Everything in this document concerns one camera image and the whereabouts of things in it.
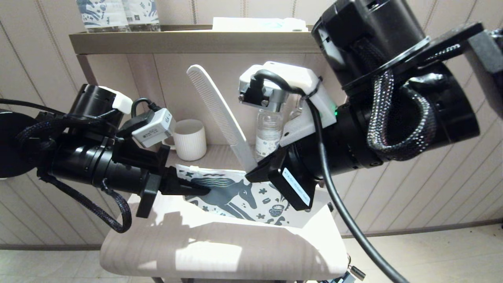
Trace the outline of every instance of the white ceramic cup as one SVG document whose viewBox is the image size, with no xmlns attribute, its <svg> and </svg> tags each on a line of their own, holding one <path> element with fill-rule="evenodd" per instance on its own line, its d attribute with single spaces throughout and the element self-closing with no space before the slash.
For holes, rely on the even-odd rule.
<svg viewBox="0 0 503 283">
<path fill-rule="evenodd" d="M 206 154 L 206 133 L 203 122 L 194 119 L 177 121 L 173 133 L 175 145 L 162 143 L 177 151 L 180 159 L 185 161 L 198 160 Z"/>
</svg>

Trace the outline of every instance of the white comb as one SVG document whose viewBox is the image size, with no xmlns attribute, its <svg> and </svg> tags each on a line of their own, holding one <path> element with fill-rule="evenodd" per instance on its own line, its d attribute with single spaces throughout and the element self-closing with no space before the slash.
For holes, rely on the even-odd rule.
<svg viewBox="0 0 503 283">
<path fill-rule="evenodd" d="M 203 67 L 192 65 L 187 75 L 246 172 L 257 167 L 253 152 L 222 94 Z"/>
</svg>

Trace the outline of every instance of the water bottle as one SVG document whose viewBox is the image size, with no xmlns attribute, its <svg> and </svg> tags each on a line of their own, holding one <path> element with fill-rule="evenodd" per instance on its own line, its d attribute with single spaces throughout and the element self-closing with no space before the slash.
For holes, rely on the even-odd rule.
<svg viewBox="0 0 503 283">
<path fill-rule="evenodd" d="M 155 0 L 122 0 L 131 31 L 160 31 Z"/>
<path fill-rule="evenodd" d="M 130 31 L 121 0 L 76 0 L 88 32 Z"/>
<path fill-rule="evenodd" d="M 283 130 L 283 114 L 259 109 L 255 158 L 260 160 L 278 148 Z"/>
</svg>

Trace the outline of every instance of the white chair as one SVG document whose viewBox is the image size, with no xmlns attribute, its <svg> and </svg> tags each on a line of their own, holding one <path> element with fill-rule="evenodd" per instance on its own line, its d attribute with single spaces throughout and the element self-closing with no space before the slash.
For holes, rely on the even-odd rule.
<svg viewBox="0 0 503 283">
<path fill-rule="evenodd" d="M 135 215 L 140 198 L 129 199 Z M 328 207 L 304 228 L 255 223 L 202 211 L 182 196 L 158 194 L 147 219 L 111 230 L 101 266 L 128 276 L 326 280 L 348 267 L 346 248 Z"/>
</svg>

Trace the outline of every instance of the wooden shelf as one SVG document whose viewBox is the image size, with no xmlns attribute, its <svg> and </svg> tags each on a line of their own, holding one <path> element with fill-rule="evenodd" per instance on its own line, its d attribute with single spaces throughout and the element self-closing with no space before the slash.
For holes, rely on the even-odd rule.
<svg viewBox="0 0 503 283">
<path fill-rule="evenodd" d="M 214 32 L 208 25 L 179 30 L 183 27 L 163 26 L 169 30 L 162 32 L 77 33 L 70 40 L 76 54 L 320 53 L 310 32 Z"/>
<path fill-rule="evenodd" d="M 175 166 L 176 164 L 211 169 L 243 170 L 234 152 L 227 145 L 208 145 L 206 154 L 196 161 L 181 160 L 176 151 L 171 151 L 166 166 Z"/>
</svg>

